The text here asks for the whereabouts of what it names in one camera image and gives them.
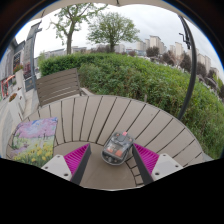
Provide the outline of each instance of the cloudy sky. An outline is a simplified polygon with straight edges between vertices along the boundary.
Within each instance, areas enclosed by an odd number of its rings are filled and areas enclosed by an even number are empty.
[[[49,27],[50,20],[55,22],[57,21],[57,17],[55,17],[54,14],[59,11],[60,10],[56,10],[42,19],[39,27],[42,28],[42,31],[37,33],[36,36],[34,57],[38,57],[40,52],[43,50],[46,52],[66,47],[65,45],[62,46],[62,41],[60,39],[56,39],[56,30],[53,29],[53,25],[47,29]],[[183,43],[183,37],[179,35],[179,33],[184,34],[184,29],[177,14],[149,5],[128,5],[122,7],[109,5],[104,12],[109,11],[118,12],[121,15],[131,19],[136,28],[140,30],[139,38],[142,39],[142,41],[145,41],[145,39],[150,39],[150,35],[159,36],[167,49],[170,48],[170,45],[175,45],[175,42],[179,42],[182,43],[184,50],[187,51],[187,46]],[[21,41],[26,40],[30,27],[39,21],[40,19],[27,23],[16,35],[17,42],[20,43]],[[207,55],[211,58],[211,66],[216,67],[219,70],[220,77],[224,81],[222,64],[210,41],[193,24],[188,21],[187,23],[191,29],[195,40],[195,45],[196,48],[199,49],[199,53],[202,55]],[[81,31],[74,32],[73,34],[72,46],[87,47],[88,49],[95,47],[95,44],[88,44],[88,41],[86,40],[86,36],[88,34],[88,24],[82,23],[81,27]],[[125,44],[126,48],[136,48],[136,43],[121,43]]]

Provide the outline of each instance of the green hedge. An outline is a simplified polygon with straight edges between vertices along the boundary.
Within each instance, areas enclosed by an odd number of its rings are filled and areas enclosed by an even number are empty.
[[[117,54],[75,54],[49,58],[40,68],[43,76],[78,68],[80,82],[95,94],[144,100],[177,117],[186,96],[190,74],[142,58]],[[217,159],[224,145],[224,107],[196,80],[182,122],[192,131],[205,153]]]

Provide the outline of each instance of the black pole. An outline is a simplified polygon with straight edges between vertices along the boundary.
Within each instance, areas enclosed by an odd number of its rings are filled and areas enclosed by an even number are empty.
[[[190,78],[190,82],[188,85],[187,94],[184,99],[184,103],[183,103],[182,108],[177,117],[179,120],[181,120],[186,109],[187,109],[187,106],[191,99],[192,92],[194,90],[194,84],[195,84],[195,79],[196,79],[196,69],[197,69],[197,55],[196,55],[196,47],[195,47],[194,39],[191,34],[190,28],[188,27],[186,21],[184,20],[184,18],[182,16],[178,15],[178,17],[180,18],[180,20],[184,26],[186,40],[187,40],[186,43],[188,44],[188,47],[191,46],[191,49],[192,49],[191,78]]]

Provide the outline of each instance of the bare tree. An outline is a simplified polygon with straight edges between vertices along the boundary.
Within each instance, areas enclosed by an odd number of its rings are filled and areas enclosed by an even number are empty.
[[[168,55],[176,67],[178,67],[184,59],[184,54],[175,55],[172,51],[168,51]]]

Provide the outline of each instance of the wooden bench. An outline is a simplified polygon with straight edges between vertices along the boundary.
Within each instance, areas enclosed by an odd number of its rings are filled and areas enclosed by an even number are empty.
[[[49,117],[58,118],[54,155],[66,155],[91,143],[92,154],[80,183],[83,187],[127,189],[143,185],[132,151],[120,166],[102,160],[103,146],[115,131],[127,131],[137,144],[158,154],[167,153],[183,167],[205,162],[200,144],[183,123],[144,102],[119,96],[74,97],[45,105],[23,122]]]
[[[42,107],[54,101],[82,95],[76,68],[60,71],[36,80],[39,104]]]

